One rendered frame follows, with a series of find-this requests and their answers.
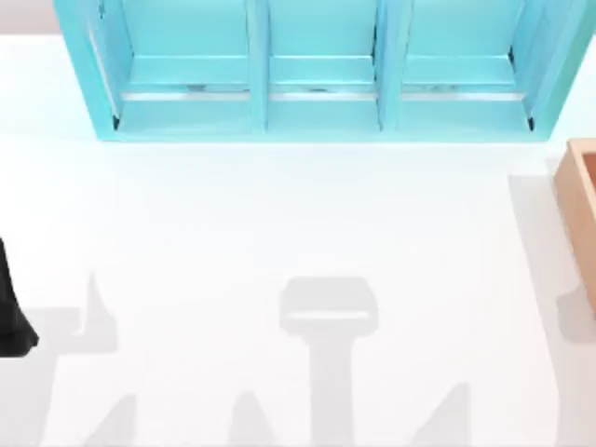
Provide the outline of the light blue rack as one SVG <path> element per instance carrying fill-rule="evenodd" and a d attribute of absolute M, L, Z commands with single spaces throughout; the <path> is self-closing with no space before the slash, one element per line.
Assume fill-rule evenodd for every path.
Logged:
<path fill-rule="evenodd" d="M 542 142 L 596 0 L 52 0 L 111 142 Z"/>

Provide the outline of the salmon-coloured box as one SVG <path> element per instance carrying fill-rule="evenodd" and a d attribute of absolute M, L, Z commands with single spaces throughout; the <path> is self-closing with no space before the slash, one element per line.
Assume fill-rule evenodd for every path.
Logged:
<path fill-rule="evenodd" d="M 559 209 L 596 317 L 596 138 L 573 138 L 554 174 Z"/>

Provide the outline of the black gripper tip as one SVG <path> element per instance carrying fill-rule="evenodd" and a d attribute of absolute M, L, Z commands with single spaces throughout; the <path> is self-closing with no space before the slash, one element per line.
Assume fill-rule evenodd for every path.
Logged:
<path fill-rule="evenodd" d="M 38 343 L 39 336 L 14 292 L 5 244 L 0 238 L 0 358 L 25 357 Z"/>

